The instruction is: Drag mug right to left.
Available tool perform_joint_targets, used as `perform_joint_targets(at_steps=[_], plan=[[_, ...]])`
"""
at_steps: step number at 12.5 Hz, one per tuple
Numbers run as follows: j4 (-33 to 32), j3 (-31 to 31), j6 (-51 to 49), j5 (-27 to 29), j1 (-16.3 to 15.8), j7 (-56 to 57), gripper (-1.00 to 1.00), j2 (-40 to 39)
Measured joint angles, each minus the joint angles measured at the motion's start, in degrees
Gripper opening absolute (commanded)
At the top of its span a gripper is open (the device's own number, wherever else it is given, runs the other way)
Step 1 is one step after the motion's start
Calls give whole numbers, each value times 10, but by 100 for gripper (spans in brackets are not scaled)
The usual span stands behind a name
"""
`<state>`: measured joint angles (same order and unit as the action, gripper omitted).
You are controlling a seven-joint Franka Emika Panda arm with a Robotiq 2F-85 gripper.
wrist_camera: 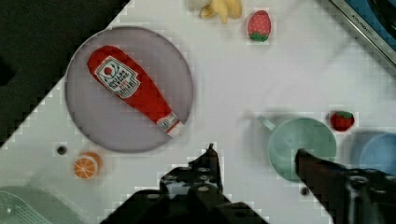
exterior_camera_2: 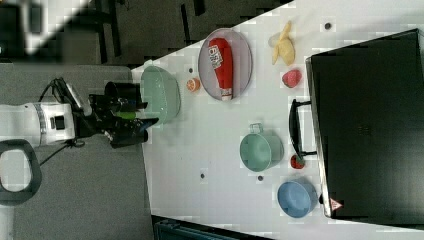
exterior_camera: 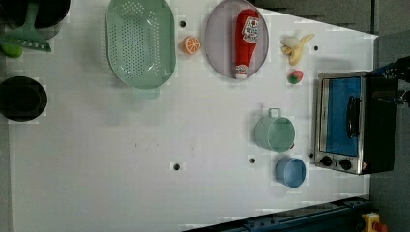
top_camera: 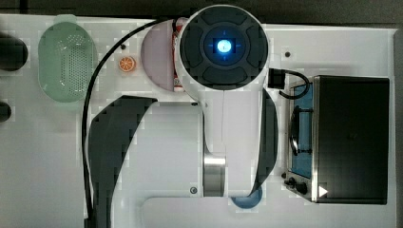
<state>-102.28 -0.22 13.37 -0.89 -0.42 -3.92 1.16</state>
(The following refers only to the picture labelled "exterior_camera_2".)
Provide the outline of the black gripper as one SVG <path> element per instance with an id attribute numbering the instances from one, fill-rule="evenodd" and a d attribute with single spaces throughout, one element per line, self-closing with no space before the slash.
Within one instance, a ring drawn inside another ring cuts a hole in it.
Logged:
<path id="1" fill-rule="evenodd" d="M 106 134 L 113 148 L 144 143 L 148 140 L 147 129 L 159 119 L 125 119 L 118 112 L 135 112 L 147 105 L 147 102 L 99 94 L 90 94 L 86 101 L 77 98 L 73 103 L 74 139 Z"/>

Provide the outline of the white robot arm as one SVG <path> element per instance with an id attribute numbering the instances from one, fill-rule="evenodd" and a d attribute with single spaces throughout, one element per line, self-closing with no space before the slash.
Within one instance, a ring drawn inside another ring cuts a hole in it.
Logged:
<path id="1" fill-rule="evenodd" d="M 88 106 L 72 98 L 62 102 L 34 102 L 1 107 L 1 155 L 18 163 L 28 162 L 30 179 L 20 190 L 1 185 L 1 204 L 17 206 L 31 199 L 42 183 L 41 163 L 35 149 L 62 145 L 78 147 L 80 141 L 97 134 L 109 139 L 112 148 L 144 143 L 147 129 L 159 119 L 127 114 L 124 100 L 91 94 Z"/>

